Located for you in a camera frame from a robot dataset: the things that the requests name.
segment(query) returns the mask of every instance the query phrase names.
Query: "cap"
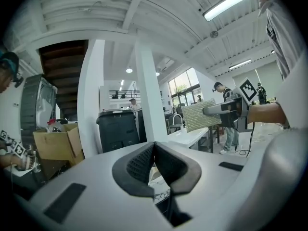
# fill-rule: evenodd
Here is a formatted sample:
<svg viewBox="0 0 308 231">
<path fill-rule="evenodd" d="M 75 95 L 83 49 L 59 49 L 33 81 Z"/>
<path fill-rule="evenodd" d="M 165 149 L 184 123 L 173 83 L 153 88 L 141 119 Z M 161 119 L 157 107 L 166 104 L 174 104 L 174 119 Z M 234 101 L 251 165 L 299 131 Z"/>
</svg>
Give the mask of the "cap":
<svg viewBox="0 0 308 231">
<path fill-rule="evenodd" d="M 220 82 L 216 82 L 215 85 L 214 85 L 214 90 L 216 90 L 217 86 L 221 85 Z"/>
<path fill-rule="evenodd" d="M 0 63 L 4 64 L 11 71 L 13 75 L 13 82 L 16 82 L 19 67 L 19 57 L 14 52 L 7 52 L 0 57 Z"/>
</svg>

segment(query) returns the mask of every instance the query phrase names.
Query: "ceiling light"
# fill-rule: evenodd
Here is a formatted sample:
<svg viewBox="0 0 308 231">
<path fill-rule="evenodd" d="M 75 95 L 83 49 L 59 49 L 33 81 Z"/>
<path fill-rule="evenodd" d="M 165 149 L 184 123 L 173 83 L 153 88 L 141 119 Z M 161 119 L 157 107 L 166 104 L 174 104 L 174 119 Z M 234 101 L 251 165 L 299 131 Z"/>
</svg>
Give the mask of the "ceiling light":
<svg viewBox="0 0 308 231">
<path fill-rule="evenodd" d="M 236 67 L 242 66 L 242 65 L 247 64 L 247 63 L 249 63 L 249 62 L 251 62 L 251 59 L 249 59 L 249 60 L 247 60 L 247 61 L 245 61 L 245 62 L 242 62 L 242 63 L 240 63 L 240 64 L 234 65 L 234 66 L 232 66 L 232 67 L 229 67 L 229 69 L 234 69 L 234 68 L 236 68 Z"/>
<path fill-rule="evenodd" d="M 132 73 L 133 72 L 133 70 L 129 67 L 127 70 L 126 70 L 126 73 Z"/>
<path fill-rule="evenodd" d="M 241 2 L 243 0 L 224 0 L 222 3 L 215 6 L 208 12 L 204 13 L 204 17 L 207 21 L 214 19 L 216 16 L 220 15 L 222 12 L 226 11 L 227 9 L 231 8 L 235 4 Z"/>
</svg>

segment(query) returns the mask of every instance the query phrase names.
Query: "floor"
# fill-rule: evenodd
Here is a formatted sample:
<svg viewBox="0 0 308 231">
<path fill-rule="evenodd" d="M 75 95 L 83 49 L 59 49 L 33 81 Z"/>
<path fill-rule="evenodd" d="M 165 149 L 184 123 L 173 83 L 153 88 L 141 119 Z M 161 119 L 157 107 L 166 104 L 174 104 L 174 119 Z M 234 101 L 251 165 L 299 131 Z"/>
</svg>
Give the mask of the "floor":
<svg viewBox="0 0 308 231">
<path fill-rule="evenodd" d="M 266 147 L 269 142 L 279 133 L 283 132 L 283 129 L 280 125 L 277 124 L 268 124 L 268 123 L 255 123 L 255 131 L 252 137 L 251 142 L 251 151 L 257 150 L 258 148 Z M 248 150 L 250 142 L 250 132 L 240 133 L 239 134 L 239 147 L 237 152 L 234 151 L 235 147 L 231 147 L 229 155 L 235 156 L 246 156 L 246 152 L 240 152 L 240 150 Z M 220 136 L 220 143 L 217 144 L 217 139 L 214 140 L 214 154 L 219 154 L 223 149 L 225 141 L 227 139 L 226 132 L 224 135 Z"/>
</svg>

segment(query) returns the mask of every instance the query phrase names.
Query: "chair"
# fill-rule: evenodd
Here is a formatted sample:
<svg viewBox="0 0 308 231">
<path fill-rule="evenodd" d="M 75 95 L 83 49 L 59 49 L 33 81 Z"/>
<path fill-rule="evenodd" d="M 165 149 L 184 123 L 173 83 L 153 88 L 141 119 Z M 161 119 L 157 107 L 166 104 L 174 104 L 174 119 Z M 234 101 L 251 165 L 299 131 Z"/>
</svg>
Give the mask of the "chair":
<svg viewBox="0 0 308 231">
<path fill-rule="evenodd" d="M 171 115 L 169 117 L 169 120 L 168 120 L 169 121 L 169 131 L 170 131 L 170 133 L 171 133 L 171 128 L 173 128 L 174 131 L 177 131 L 182 126 L 181 118 L 179 118 L 178 115 L 175 116 L 175 118 L 174 118 L 174 125 L 173 125 L 173 117 L 174 117 L 174 115 Z"/>
</svg>

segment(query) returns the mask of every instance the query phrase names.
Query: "wooden ceiling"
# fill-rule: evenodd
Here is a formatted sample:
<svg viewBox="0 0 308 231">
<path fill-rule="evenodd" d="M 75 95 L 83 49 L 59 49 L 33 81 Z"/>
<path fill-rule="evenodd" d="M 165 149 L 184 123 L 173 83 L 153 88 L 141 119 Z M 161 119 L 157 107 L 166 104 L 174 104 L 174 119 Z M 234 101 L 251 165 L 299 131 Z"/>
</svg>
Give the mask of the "wooden ceiling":
<svg viewBox="0 0 308 231">
<path fill-rule="evenodd" d="M 65 118 L 77 114 L 78 83 L 87 48 L 87 40 L 77 40 L 39 50 L 45 78 L 58 88 L 57 104 Z"/>
</svg>

